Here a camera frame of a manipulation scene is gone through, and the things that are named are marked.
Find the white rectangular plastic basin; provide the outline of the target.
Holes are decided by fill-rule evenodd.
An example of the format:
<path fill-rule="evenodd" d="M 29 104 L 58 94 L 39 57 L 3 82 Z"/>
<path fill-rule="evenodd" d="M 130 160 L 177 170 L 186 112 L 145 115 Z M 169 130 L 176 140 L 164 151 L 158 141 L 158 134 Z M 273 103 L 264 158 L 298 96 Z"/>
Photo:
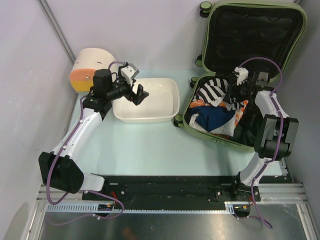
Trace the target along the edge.
<path fill-rule="evenodd" d="M 149 93 L 141 104 L 134 105 L 125 97 L 113 102 L 113 114 L 125 123 L 158 123 L 173 119 L 180 109 L 180 93 L 177 83 L 171 78 L 138 78 L 138 84 Z"/>

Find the black white striped garment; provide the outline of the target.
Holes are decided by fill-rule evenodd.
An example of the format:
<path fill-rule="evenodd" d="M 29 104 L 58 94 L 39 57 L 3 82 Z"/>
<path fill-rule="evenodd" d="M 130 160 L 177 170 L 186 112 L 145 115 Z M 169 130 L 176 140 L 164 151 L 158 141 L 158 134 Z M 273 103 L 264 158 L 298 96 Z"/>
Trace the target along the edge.
<path fill-rule="evenodd" d="M 225 107 L 228 111 L 240 110 L 248 104 L 247 100 L 236 102 L 228 94 L 228 82 L 226 79 L 212 78 L 207 80 L 195 93 L 194 101 L 202 101 L 205 105 L 213 107 Z"/>

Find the green hard-shell suitcase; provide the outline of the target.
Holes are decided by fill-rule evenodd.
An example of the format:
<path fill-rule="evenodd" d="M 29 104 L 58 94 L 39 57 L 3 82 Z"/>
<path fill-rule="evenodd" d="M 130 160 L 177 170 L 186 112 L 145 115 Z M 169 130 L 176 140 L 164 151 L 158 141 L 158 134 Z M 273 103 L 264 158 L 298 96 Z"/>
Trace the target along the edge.
<path fill-rule="evenodd" d="M 253 152 L 263 120 L 253 97 L 247 100 L 243 116 L 229 138 L 189 126 L 189 105 L 194 101 L 196 91 L 209 79 L 227 80 L 229 95 L 229 85 L 237 81 L 236 67 L 248 70 L 244 82 L 249 82 L 255 72 L 268 73 L 269 80 L 260 84 L 272 88 L 270 83 L 282 78 L 290 55 L 306 29 L 307 14 L 293 2 L 261 0 L 204 1 L 200 4 L 199 14 L 207 18 L 207 26 L 203 53 L 195 64 L 203 68 L 205 74 L 191 79 L 192 96 L 184 112 L 176 115 L 173 123 L 197 138 Z"/>

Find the cream drawer box orange fronts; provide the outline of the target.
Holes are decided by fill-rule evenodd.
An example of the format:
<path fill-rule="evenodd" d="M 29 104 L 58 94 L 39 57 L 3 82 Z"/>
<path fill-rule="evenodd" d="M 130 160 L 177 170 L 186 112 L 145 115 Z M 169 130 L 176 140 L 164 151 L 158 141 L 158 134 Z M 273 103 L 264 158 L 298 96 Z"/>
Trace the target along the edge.
<path fill-rule="evenodd" d="M 84 48 L 75 59 L 69 75 L 69 82 L 78 94 L 88 93 L 93 86 L 94 73 L 100 69 L 108 69 L 115 57 L 101 48 Z"/>

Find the orange bunny pattern towel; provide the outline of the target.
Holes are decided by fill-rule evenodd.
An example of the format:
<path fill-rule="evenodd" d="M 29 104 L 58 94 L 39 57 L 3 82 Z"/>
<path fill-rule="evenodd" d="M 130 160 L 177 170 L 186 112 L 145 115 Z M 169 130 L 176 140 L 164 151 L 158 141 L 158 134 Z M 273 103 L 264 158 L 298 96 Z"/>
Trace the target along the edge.
<path fill-rule="evenodd" d="M 189 108 L 211 107 L 210 103 L 205 103 L 202 99 L 196 99 L 189 104 Z"/>

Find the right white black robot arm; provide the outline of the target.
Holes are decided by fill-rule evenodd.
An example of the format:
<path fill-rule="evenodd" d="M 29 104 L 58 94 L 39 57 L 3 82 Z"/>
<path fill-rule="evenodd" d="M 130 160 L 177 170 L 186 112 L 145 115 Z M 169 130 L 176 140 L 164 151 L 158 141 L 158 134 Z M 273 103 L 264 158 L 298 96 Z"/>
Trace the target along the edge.
<path fill-rule="evenodd" d="M 255 136 L 252 159 L 229 187 L 231 196 L 237 201 L 249 196 L 256 199 L 255 191 L 266 169 L 292 153 L 298 131 L 298 119 L 285 113 L 275 89 L 261 85 L 264 80 L 269 80 L 267 72 L 255 72 L 249 83 L 243 83 L 246 92 L 240 92 L 241 96 L 253 97 L 263 120 Z"/>

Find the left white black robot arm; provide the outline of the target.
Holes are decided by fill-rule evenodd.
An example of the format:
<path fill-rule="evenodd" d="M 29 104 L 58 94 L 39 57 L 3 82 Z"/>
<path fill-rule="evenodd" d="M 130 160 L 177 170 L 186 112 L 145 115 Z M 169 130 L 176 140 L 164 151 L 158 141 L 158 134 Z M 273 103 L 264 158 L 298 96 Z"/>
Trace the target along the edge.
<path fill-rule="evenodd" d="M 100 200 L 110 196 L 111 188 L 104 184 L 104 177 L 83 172 L 77 165 L 77 158 L 114 100 L 124 97 L 137 106 L 149 96 L 141 84 L 136 91 L 133 90 L 138 74 L 139 70 L 132 64 L 119 67 L 115 80 L 109 69 L 94 72 L 93 86 L 80 99 L 77 121 L 51 152 L 42 152 L 38 158 L 42 181 L 48 193 L 50 188 L 54 188 L 70 194 L 93 191 Z"/>

